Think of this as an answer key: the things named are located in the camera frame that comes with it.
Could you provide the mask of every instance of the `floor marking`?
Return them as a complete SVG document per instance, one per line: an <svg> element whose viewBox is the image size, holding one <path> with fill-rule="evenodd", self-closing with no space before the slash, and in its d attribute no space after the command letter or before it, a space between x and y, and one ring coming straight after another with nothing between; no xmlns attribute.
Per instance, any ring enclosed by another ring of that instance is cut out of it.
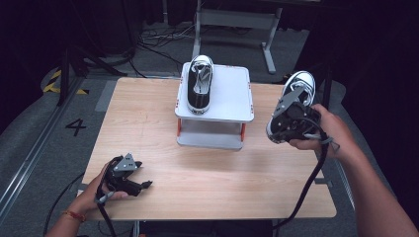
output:
<svg viewBox="0 0 419 237"><path fill-rule="evenodd" d="M65 128L75 128L76 130L74 131L74 136L77 136L80 128L87 127L87 126L82 126L81 125L82 123L83 123L83 119L79 118L78 120L69 123Z"/></svg>
<svg viewBox="0 0 419 237"><path fill-rule="evenodd" d="M48 84L43 88L43 91L44 92L60 93L61 92L60 88L54 88L53 87L56 80L58 80L59 76L61 76L61 69L58 67L58 68L56 68L54 74L49 79ZM77 95L89 95L89 92L90 92L89 90L79 89L79 90L77 90L76 94Z"/></svg>

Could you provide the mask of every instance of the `metal stand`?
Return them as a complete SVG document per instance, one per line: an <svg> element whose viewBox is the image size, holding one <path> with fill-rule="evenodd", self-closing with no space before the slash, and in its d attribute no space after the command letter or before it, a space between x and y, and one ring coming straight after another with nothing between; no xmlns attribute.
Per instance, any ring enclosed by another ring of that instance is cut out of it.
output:
<svg viewBox="0 0 419 237"><path fill-rule="evenodd" d="M240 150L246 123L254 118L249 71L245 67L215 64L209 110L197 116L187 106L189 65L187 62L183 66L176 100L178 144Z"/></svg>
<svg viewBox="0 0 419 237"><path fill-rule="evenodd" d="M198 0L197 19L195 25L195 41L192 58L200 54L201 48L201 25L214 25L226 27L254 28L269 30L267 42L262 42L262 50L265 55L268 71L276 73L276 68L271 55L271 44L281 18L282 8L278 8L275 14L258 14L245 12L221 11L201 8L201 0Z"/></svg>
<svg viewBox="0 0 419 237"><path fill-rule="evenodd" d="M107 70L112 75L116 76L127 76L126 73L122 73L119 70L115 69L114 67L110 66L103 60L99 59L98 57L90 54L83 48L80 48L78 46L72 45L68 49L66 49L62 54L62 60L61 60L61 86L60 86L60 94L59 94L59 101L57 103L57 106L61 106L65 99L68 96L68 84L69 84L69 68L70 64L72 68L74 69L76 75L78 77L86 77L87 73L89 72L89 69L86 66L86 63L84 62L83 58L89 58L91 61L99 65L100 67Z"/></svg>

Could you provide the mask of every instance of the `wooden table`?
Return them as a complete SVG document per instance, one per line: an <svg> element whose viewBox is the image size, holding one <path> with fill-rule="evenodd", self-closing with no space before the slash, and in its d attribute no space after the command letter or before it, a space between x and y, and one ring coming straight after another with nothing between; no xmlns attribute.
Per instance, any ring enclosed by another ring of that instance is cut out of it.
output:
<svg viewBox="0 0 419 237"><path fill-rule="evenodd" d="M313 151L266 136L281 85L251 84L255 118L239 151L180 146L174 110L179 80L121 78L116 86L83 184L112 158L131 152L143 164L128 178L153 181L138 197L108 201L113 220L285 218L317 163ZM333 217L326 185L312 184L296 217ZM89 218L101 219L98 212Z"/></svg>

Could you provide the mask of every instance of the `yellow tape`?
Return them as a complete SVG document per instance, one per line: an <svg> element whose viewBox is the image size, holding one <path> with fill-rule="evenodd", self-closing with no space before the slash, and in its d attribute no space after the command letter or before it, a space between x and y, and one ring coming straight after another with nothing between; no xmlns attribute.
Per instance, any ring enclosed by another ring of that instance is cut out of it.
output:
<svg viewBox="0 0 419 237"><path fill-rule="evenodd" d="M61 76L61 70L59 68L56 69L54 74L51 76L51 78L48 81L48 84L43 88L44 92L54 92L54 93L60 93L61 89L54 88L53 85L55 84L56 80ZM79 89L76 93L77 95L89 95L89 90Z"/></svg>

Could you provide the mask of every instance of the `person's right hand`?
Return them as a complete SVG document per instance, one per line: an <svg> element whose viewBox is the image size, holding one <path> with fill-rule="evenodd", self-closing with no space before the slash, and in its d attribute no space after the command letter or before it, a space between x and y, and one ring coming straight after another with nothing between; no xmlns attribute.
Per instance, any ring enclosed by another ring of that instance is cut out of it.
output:
<svg viewBox="0 0 419 237"><path fill-rule="evenodd" d="M337 145L330 144L327 152L328 157L340 159L346 157L352 149L358 147L349 127L338 116L330 113L320 104L313 105L312 108L318 111L321 115L321 128L328 136L333 137L334 143L337 143L340 146L338 150L335 150L334 148L337 148ZM321 151L320 142L314 139L293 139L290 141L290 145L300 150L314 150L316 152Z"/></svg>

